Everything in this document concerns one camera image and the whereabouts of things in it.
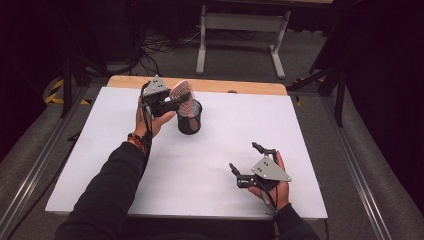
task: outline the aluminum rail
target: aluminum rail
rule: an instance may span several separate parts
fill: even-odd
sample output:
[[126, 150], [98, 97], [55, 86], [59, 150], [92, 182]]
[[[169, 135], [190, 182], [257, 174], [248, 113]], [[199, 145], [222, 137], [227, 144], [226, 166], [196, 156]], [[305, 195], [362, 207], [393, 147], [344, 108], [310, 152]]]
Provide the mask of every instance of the aluminum rail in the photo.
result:
[[390, 236], [386, 224], [384, 223], [384, 220], [380, 214], [374, 195], [372, 194], [371, 189], [368, 187], [365, 177], [362, 174], [361, 168], [359, 167], [358, 161], [355, 157], [355, 154], [353, 153], [345, 132], [343, 128], [338, 126], [337, 121], [333, 115], [334, 107], [330, 98], [321, 97], [321, 101], [346, 154], [346, 164], [348, 170], [352, 175], [353, 181], [355, 182], [359, 196], [362, 200], [362, 203], [364, 204], [365, 210], [368, 214], [377, 238], [379, 240], [391, 240], [392, 237]]
[[25, 204], [28, 202], [32, 192], [38, 184], [38, 181], [41, 178], [44, 170], [46, 169], [51, 155], [55, 150], [60, 137], [62, 136], [66, 126], [68, 125], [72, 115], [75, 113], [75, 110], [78, 108], [81, 100], [84, 98], [85, 93], [87, 92], [87, 87], [79, 87], [73, 98], [73, 106], [69, 110], [68, 114], [63, 119], [60, 119], [57, 123], [52, 135], [35, 161], [32, 169], [28, 173], [27, 177], [20, 186], [18, 192], [16, 193], [15, 198], [9, 205], [9, 208], [6, 210], [6, 213], [0, 220], [0, 239], [5, 240], [9, 237], [15, 223], [19, 219]]

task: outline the table leg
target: table leg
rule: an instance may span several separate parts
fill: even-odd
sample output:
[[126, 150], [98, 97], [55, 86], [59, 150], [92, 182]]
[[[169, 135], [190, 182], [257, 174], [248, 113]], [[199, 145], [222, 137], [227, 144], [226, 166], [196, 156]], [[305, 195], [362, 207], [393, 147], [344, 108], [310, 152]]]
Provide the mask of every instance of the table leg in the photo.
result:
[[202, 15], [200, 17], [200, 47], [199, 55], [197, 57], [196, 74], [202, 75], [205, 69], [205, 57], [206, 57], [206, 6], [202, 6]]
[[281, 42], [283, 41], [284, 33], [286, 32], [287, 24], [289, 23], [290, 11], [284, 13], [284, 18], [281, 19], [281, 25], [278, 29], [277, 41], [275, 45], [269, 46], [271, 52], [271, 57], [274, 62], [275, 71], [277, 72], [277, 77], [283, 79], [286, 75], [281, 65], [280, 56], [278, 52], [280, 51]]
[[69, 112], [69, 110], [72, 107], [72, 73], [71, 73], [71, 63], [69, 60], [69, 57], [66, 57], [66, 59], [63, 62], [63, 94], [64, 94], [64, 101], [63, 101], [63, 109], [62, 109], [62, 115], [61, 118], [64, 118], [66, 114]]

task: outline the wooden table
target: wooden table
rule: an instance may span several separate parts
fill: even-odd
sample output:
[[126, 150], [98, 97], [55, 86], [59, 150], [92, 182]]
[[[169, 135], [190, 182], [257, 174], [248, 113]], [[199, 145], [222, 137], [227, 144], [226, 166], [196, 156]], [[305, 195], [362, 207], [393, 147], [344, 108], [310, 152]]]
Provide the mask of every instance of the wooden table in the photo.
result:
[[[278, 83], [257, 83], [257, 82], [239, 82], [239, 81], [222, 81], [222, 80], [206, 80], [206, 79], [183, 79], [183, 78], [161, 78], [165, 84], [172, 88], [181, 80], [187, 80], [193, 91], [201, 92], [229, 92], [245, 94], [262, 94], [262, 95], [282, 95], [287, 96], [286, 87]], [[108, 87], [122, 88], [140, 88], [144, 83], [152, 80], [152, 77], [141, 76], [113, 76], [110, 78]]]

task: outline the metal frame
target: metal frame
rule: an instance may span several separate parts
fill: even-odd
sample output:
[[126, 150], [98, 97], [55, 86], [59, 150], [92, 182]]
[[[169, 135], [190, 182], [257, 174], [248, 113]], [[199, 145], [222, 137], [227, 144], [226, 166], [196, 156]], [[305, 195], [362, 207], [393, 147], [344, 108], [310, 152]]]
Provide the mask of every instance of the metal frame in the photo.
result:
[[196, 74], [202, 75], [205, 70], [206, 29], [246, 30], [277, 32], [275, 44], [269, 46], [269, 50], [277, 77], [283, 79], [285, 73], [281, 64], [279, 51], [289, 18], [290, 11], [286, 11], [284, 16], [207, 13], [206, 6], [202, 5], [202, 14], [200, 17], [200, 46], [199, 55], [197, 57]]
[[359, 163], [353, 153], [353, 150], [349, 144], [349, 141], [344, 133], [343, 128], [339, 127], [336, 119], [333, 116], [333, 104], [330, 98], [321, 97], [322, 104], [324, 105], [325, 111], [331, 121], [332, 126], [339, 138], [339, 141], [343, 147], [343, 150], [347, 158], [347, 168], [352, 175], [352, 179], [355, 183], [356, 189], [358, 190], [359, 197], [364, 205], [365, 211], [368, 214], [371, 225], [375, 231], [375, 234], [379, 240], [391, 240], [392, 237], [387, 229], [387, 226], [381, 216], [380, 210], [378, 209], [374, 195], [371, 189], [368, 187], [367, 181], [361, 171]]
[[[87, 89], [87, 87], [80, 87], [75, 93], [73, 102], [81, 102], [85, 93], [87, 92]], [[7, 239], [10, 231], [13, 229], [15, 223], [19, 219], [21, 212], [23, 211], [44, 170], [46, 169], [51, 155], [57, 146], [57, 143], [59, 142], [66, 126], [70, 122], [70, 119], [72, 118], [78, 106], [79, 104], [74, 104], [73, 107], [69, 110], [68, 114], [66, 114], [63, 119], [59, 120], [52, 135], [50, 136], [33, 167], [16, 193], [15, 198], [12, 200], [12, 203], [9, 205], [8, 209], [2, 216], [0, 220], [0, 239]]]

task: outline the person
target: person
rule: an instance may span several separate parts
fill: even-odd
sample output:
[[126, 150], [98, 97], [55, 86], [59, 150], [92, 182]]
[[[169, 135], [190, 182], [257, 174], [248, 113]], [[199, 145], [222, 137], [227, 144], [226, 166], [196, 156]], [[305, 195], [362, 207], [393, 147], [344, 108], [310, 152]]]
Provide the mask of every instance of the person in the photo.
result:
[[[57, 228], [55, 239], [120, 239], [128, 210], [134, 201], [149, 157], [149, 141], [145, 141], [145, 138], [149, 136], [149, 130], [153, 138], [159, 133], [162, 125], [171, 120], [174, 115], [175, 112], [167, 112], [161, 117], [149, 119], [150, 121], [146, 122], [142, 111], [139, 107], [137, 108], [134, 132], [130, 133], [127, 141], [122, 142], [110, 154], [100, 172], [90, 181], [67, 220]], [[284, 170], [279, 152], [277, 152], [277, 159], [278, 165]], [[259, 188], [249, 187], [248, 190], [262, 198]], [[289, 203], [287, 182], [280, 182], [270, 191], [270, 195], [274, 202], [277, 202], [277, 211], [274, 216], [276, 239], [319, 239], [309, 224]]]

